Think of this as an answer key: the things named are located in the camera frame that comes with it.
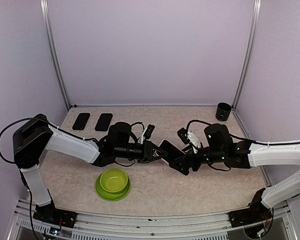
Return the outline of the green bowl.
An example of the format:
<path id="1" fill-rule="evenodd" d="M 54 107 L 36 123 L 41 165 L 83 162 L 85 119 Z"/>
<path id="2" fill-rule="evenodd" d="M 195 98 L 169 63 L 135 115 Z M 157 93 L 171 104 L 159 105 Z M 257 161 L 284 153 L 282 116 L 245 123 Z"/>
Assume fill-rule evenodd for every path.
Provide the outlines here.
<path id="1" fill-rule="evenodd" d="M 111 168 L 100 175 L 99 184 L 103 190 L 111 194 L 121 193 L 128 185 L 129 177 L 120 168 Z"/>

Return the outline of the left aluminium frame post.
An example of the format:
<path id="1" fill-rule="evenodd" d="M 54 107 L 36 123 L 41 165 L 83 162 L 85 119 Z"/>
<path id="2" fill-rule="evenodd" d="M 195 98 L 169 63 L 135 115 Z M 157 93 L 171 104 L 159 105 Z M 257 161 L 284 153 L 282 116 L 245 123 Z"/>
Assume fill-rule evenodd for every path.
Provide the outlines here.
<path id="1" fill-rule="evenodd" d="M 52 59 L 52 64 L 54 68 L 54 72 L 56 75 L 57 83 L 61 92 L 61 97 L 63 100 L 63 103 L 65 105 L 66 110 L 71 109 L 71 101 L 70 97 L 63 79 L 59 59 L 58 59 L 58 54 L 56 50 L 56 45 L 54 41 L 54 35 L 53 35 L 53 28 L 52 28 L 52 23 L 51 23 L 51 18 L 50 18 L 50 12 L 49 12 L 49 4 L 47 0 L 41 0 L 40 1 L 40 8 L 41 8 L 41 13 L 43 17 L 43 24 L 46 32 L 46 37 L 47 37 L 47 42 L 48 42 L 48 47 Z"/>

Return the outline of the black cylinder cup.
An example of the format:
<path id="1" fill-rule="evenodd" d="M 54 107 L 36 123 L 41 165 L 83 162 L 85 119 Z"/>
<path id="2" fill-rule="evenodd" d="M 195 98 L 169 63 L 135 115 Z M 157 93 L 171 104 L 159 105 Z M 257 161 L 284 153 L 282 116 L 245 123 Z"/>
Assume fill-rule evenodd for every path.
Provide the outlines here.
<path id="1" fill-rule="evenodd" d="M 225 102 L 220 102 L 217 104 L 215 117 L 218 121 L 225 122 L 229 119 L 231 111 L 231 105 Z"/>

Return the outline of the pink phone case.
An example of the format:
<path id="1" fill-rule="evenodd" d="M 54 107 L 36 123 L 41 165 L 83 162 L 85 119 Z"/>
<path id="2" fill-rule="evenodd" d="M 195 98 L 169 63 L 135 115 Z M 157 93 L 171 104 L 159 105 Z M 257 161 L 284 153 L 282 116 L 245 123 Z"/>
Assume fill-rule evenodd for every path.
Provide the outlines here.
<path id="1" fill-rule="evenodd" d="M 167 164 L 170 164 L 176 159 L 185 155 L 184 152 L 166 139 L 160 143 L 159 148 L 167 152 L 167 156 L 162 158 Z"/>

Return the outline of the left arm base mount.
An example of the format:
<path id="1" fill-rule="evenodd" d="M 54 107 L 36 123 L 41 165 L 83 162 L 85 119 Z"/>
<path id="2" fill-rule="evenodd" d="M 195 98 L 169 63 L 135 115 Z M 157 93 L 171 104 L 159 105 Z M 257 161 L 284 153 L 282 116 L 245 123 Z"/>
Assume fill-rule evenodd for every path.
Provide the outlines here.
<path id="1" fill-rule="evenodd" d="M 56 208 L 49 190 L 47 191 L 50 203 L 44 206 L 36 204 L 33 218 L 44 223 L 58 225 L 60 228 L 67 227 L 73 229 L 78 214 L 74 211 Z"/>

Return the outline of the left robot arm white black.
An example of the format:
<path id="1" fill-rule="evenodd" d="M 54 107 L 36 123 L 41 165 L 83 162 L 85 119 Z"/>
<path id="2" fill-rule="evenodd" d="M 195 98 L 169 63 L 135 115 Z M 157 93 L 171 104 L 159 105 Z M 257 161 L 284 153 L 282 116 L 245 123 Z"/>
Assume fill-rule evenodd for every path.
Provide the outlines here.
<path id="1" fill-rule="evenodd" d="M 136 137 L 131 124 L 116 122 L 109 127 L 106 136 L 97 140 L 67 132 L 50 123 L 44 114 L 27 117 L 22 121 L 25 124 L 12 136 L 13 160 L 3 160 L 17 166 L 40 214 L 51 223 L 60 218 L 60 211 L 55 207 L 41 176 L 40 157 L 43 152 L 58 152 L 96 167 L 113 164 L 117 158 L 146 164 L 168 155 L 149 140 L 155 128 L 151 124 L 140 137 Z"/>

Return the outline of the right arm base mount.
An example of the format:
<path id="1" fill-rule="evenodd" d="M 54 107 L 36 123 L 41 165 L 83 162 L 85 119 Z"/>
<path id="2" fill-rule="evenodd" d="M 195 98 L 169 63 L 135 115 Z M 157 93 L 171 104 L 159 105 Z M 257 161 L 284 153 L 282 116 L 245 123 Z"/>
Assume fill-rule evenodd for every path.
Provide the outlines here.
<path id="1" fill-rule="evenodd" d="M 273 217 L 272 209 L 261 203 L 262 194 L 265 190 L 265 188 L 258 190 L 247 208 L 233 210 L 228 213 L 232 228 L 258 223 Z"/>

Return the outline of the aluminium frame post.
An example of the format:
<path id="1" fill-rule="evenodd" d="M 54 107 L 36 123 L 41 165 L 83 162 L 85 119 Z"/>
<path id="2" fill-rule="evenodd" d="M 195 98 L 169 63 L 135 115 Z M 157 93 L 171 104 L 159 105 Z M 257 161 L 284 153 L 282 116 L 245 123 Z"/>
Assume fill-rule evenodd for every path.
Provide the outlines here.
<path id="1" fill-rule="evenodd" d="M 59 59 L 58 59 L 58 54 L 56 50 L 56 45 L 54 41 L 54 35 L 53 35 L 53 28 L 52 28 L 52 23 L 51 23 L 51 18 L 50 18 L 50 12 L 49 12 L 49 4 L 47 0 L 41 0 L 40 1 L 40 8 L 41 8 L 41 13 L 43 17 L 43 24 L 46 32 L 46 37 L 47 37 L 47 42 L 48 42 L 48 47 L 52 59 L 52 64 L 54 68 L 54 72 L 56 75 L 57 83 L 61 92 L 61 97 L 63 100 L 63 103 L 65 105 L 66 110 L 71 109 L 71 101 L 70 97 L 63 79 Z"/>
<path id="2" fill-rule="evenodd" d="M 244 90 L 244 85 L 245 85 L 245 82 L 247 79 L 247 74 L 249 71 L 249 66 L 250 66 L 252 55 L 253 55 L 255 38 L 256 38 L 257 29 L 258 29 L 261 5 L 262 5 L 261 0 L 254 1 L 247 47 L 246 47 L 246 51 L 245 51 L 245 55 L 244 55 L 242 69 L 241 69 L 240 76 L 239 76 L 239 82 L 238 82 L 237 89 L 236 89 L 234 99 L 232 102 L 233 111 L 236 111 L 236 109 L 239 106 L 240 99 L 241 99 L 241 96 L 242 96 L 243 90 Z"/>

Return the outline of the black phone case horizontal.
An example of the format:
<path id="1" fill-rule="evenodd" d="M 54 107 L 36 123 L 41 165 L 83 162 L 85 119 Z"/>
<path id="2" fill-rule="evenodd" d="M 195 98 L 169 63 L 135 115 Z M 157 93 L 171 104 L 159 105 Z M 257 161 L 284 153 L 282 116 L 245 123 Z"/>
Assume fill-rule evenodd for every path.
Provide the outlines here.
<path id="1" fill-rule="evenodd" d="M 84 130 L 89 118 L 90 118 L 90 113 L 88 113 L 88 112 L 79 113 L 73 126 L 72 126 L 72 129 L 75 131 Z"/>

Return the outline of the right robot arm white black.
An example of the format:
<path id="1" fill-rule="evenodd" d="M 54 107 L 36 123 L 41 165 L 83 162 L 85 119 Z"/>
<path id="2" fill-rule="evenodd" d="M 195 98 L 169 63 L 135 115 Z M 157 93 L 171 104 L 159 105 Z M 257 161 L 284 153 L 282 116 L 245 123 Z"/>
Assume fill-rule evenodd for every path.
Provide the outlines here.
<path id="1" fill-rule="evenodd" d="M 229 169 L 250 169 L 262 166 L 290 165 L 300 167 L 300 139 L 282 142 L 258 142 L 246 138 L 233 140 L 235 135 L 229 133 L 226 125 L 207 124 L 204 134 L 208 146 L 204 147 L 190 132 L 189 128 L 178 131 L 180 139 L 192 147 L 187 153 L 174 159 L 169 166 L 184 175 L 192 169 L 196 172 L 201 165 L 212 166 L 214 163 L 224 163 Z M 246 218 L 256 222 L 266 209 L 300 194 L 300 169 L 281 182 L 259 190 L 251 201 L 251 207 L 246 210 Z"/>

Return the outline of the front aluminium rail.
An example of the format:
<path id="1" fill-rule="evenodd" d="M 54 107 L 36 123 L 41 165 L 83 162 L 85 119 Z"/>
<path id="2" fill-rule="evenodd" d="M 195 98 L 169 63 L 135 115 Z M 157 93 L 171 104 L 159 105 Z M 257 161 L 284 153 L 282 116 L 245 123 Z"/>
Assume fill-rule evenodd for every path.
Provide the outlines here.
<path id="1" fill-rule="evenodd" d="M 15 207 L 4 240 L 21 239 L 22 230 L 29 230 L 33 239 L 29 201 L 20 199 Z M 53 224 L 32 220 L 38 237 L 45 233 L 56 240 L 226 240 L 230 232 L 237 231 L 240 239 L 244 230 L 263 222 L 232 227 L 228 212 L 191 214 L 183 216 L 124 216 L 78 211 L 73 228 L 61 227 L 59 235 L 49 234 Z M 274 209 L 273 224 L 262 240 L 300 240 L 296 223 L 287 203 Z"/>

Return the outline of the right aluminium frame post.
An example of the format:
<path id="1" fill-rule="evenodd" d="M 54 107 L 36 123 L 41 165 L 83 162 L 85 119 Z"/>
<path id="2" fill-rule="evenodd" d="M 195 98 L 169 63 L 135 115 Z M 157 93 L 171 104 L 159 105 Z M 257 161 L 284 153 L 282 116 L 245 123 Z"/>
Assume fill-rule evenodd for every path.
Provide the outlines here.
<path id="1" fill-rule="evenodd" d="M 240 76 L 239 76 L 239 82 L 238 82 L 237 89 L 236 89 L 234 99 L 232 102 L 233 111 L 236 111 L 236 109 L 239 106 L 240 99 L 241 99 L 241 96 L 242 96 L 243 90 L 244 90 L 244 85 L 245 85 L 245 82 L 247 79 L 247 74 L 249 71 L 249 66 L 250 66 L 252 55 L 253 55 L 255 38 L 256 38 L 257 29 L 258 29 L 261 5 L 262 5 L 261 0 L 254 1 L 247 47 L 246 47 L 246 51 L 245 51 L 245 55 L 244 55 L 242 69 L 241 69 Z"/>

